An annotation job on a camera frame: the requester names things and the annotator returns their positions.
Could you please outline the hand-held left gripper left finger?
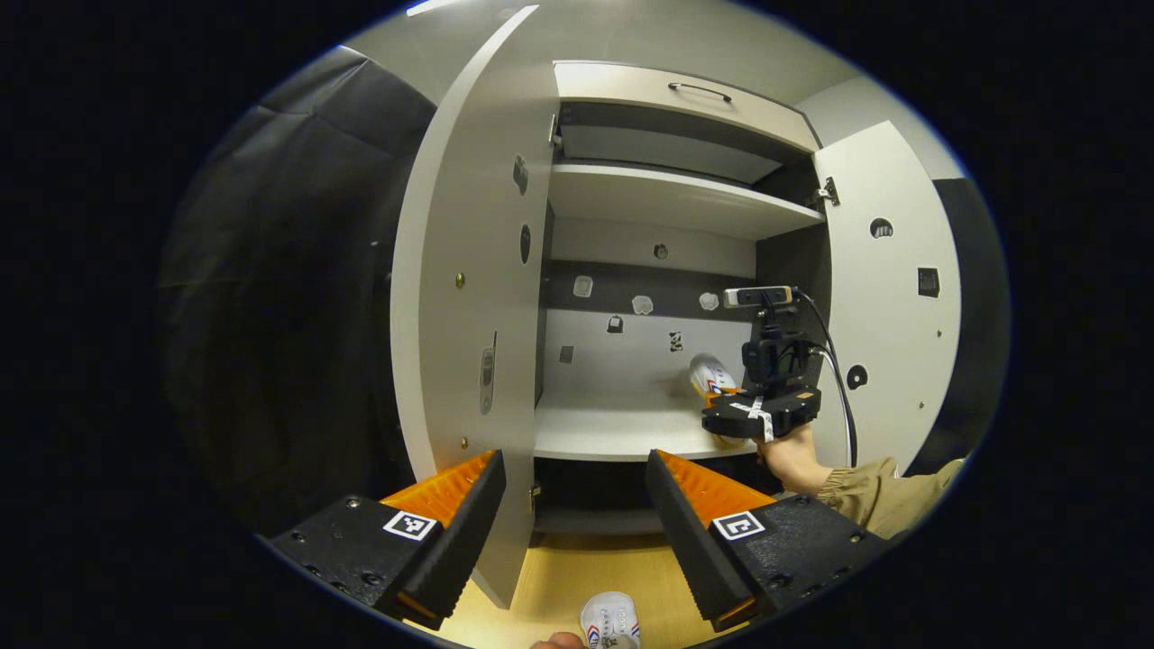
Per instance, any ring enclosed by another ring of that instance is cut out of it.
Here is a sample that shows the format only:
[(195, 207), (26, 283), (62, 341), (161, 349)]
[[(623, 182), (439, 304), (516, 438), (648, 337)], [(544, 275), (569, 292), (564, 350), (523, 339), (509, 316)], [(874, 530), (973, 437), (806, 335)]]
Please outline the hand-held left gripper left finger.
[(503, 452), (490, 449), (391, 497), (340, 497), (269, 543), (349, 599), (437, 631), (482, 554), (505, 486)]

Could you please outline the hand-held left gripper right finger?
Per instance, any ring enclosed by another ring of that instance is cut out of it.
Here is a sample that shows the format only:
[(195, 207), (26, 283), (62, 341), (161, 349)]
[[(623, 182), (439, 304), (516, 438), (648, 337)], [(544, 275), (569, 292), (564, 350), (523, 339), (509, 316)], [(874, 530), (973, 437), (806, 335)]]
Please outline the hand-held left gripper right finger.
[(646, 487), (715, 632), (786, 616), (889, 550), (889, 540), (816, 498), (767, 497), (664, 449), (649, 453)]

